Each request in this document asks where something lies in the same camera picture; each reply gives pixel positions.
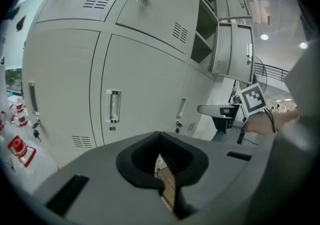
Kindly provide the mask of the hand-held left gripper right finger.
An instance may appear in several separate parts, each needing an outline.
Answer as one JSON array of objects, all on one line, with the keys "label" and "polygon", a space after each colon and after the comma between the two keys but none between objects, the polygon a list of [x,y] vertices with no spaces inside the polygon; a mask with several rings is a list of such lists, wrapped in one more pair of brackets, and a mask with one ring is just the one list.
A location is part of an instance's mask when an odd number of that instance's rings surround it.
[{"label": "hand-held left gripper right finger", "polygon": [[264,221],[271,214],[265,172],[274,137],[257,146],[170,137],[206,154],[208,167],[194,184],[176,190],[185,221]]}]

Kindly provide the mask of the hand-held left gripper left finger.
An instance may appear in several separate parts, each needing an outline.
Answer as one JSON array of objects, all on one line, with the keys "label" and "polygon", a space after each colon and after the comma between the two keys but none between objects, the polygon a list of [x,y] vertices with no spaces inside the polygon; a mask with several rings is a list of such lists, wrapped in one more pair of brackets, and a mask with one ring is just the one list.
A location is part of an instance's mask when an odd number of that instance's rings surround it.
[{"label": "hand-held left gripper left finger", "polygon": [[33,196],[46,205],[74,175],[88,181],[64,218],[78,225],[172,225],[175,215],[155,189],[137,188],[118,172],[116,158],[150,136],[136,135],[93,148],[48,177]]}]

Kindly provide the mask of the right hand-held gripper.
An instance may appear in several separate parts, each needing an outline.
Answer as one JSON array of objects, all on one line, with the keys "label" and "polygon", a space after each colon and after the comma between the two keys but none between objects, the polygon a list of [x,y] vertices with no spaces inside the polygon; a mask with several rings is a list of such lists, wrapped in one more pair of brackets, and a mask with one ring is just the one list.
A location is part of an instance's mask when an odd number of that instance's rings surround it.
[{"label": "right hand-held gripper", "polygon": [[236,103],[231,105],[199,105],[197,111],[211,116],[217,132],[214,142],[241,142],[246,131],[244,125],[253,114],[262,112],[266,107],[263,91],[258,83],[253,84],[235,96]]}]

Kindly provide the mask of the grey metal locker cabinet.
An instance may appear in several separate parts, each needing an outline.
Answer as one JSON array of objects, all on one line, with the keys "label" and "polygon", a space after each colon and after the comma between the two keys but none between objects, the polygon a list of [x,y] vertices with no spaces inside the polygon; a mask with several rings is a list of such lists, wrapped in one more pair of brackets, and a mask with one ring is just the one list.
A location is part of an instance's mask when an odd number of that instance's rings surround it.
[{"label": "grey metal locker cabinet", "polygon": [[212,79],[216,0],[43,0],[22,65],[25,104],[63,167],[152,131],[175,132],[189,66]]}]

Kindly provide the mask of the person's right forearm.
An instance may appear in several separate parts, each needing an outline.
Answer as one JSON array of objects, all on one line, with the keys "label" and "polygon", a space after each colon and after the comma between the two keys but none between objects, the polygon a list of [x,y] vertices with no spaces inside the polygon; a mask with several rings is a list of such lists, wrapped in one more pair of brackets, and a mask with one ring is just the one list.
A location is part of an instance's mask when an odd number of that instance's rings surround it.
[{"label": "person's right forearm", "polygon": [[244,124],[246,133],[268,136],[280,131],[286,124],[300,118],[297,110],[289,112],[258,112],[251,115]]}]

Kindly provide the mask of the wooden plank platform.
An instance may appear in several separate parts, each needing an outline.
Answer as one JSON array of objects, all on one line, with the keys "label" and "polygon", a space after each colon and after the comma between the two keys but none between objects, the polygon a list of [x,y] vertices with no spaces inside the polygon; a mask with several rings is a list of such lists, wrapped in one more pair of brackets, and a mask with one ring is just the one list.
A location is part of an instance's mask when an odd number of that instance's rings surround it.
[{"label": "wooden plank platform", "polygon": [[176,195],[175,178],[160,154],[155,162],[154,176],[163,182],[164,190],[161,194],[161,199],[165,206],[173,212]]}]

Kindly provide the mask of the black standing fan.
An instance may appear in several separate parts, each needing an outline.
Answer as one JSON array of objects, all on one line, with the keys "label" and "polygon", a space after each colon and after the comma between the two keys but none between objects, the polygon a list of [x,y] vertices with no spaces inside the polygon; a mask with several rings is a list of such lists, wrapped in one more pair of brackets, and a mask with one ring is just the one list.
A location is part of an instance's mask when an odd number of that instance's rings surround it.
[{"label": "black standing fan", "polygon": [[268,74],[265,65],[258,57],[255,57],[253,83],[259,83],[262,92],[265,93],[268,86]]}]

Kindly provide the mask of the black metal railing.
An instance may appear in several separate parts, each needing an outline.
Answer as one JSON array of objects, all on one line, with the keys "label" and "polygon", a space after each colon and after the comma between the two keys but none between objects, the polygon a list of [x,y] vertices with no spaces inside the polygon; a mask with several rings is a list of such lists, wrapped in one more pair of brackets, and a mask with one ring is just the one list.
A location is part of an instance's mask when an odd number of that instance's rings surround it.
[{"label": "black metal railing", "polygon": [[285,77],[287,76],[287,74],[289,73],[287,70],[285,69],[281,69],[275,66],[271,66],[271,65],[265,65],[266,71],[267,71],[267,78],[271,78],[274,80],[278,80],[283,82]]}]

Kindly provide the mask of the black paper cutout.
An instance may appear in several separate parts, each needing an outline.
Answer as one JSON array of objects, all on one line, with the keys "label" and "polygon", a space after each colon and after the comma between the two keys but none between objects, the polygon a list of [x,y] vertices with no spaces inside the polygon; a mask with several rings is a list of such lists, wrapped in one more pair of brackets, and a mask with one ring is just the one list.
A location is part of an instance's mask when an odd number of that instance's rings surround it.
[{"label": "black paper cutout", "polygon": [[18,23],[16,24],[16,31],[19,32],[22,30],[23,26],[24,26],[24,22],[25,22],[25,19],[26,19],[26,15],[23,16],[19,21]]},{"label": "black paper cutout", "polygon": [[5,14],[4,19],[5,20],[13,20],[15,18],[15,16],[18,14],[19,10],[20,10],[20,7],[18,6],[15,9],[8,11]]}]

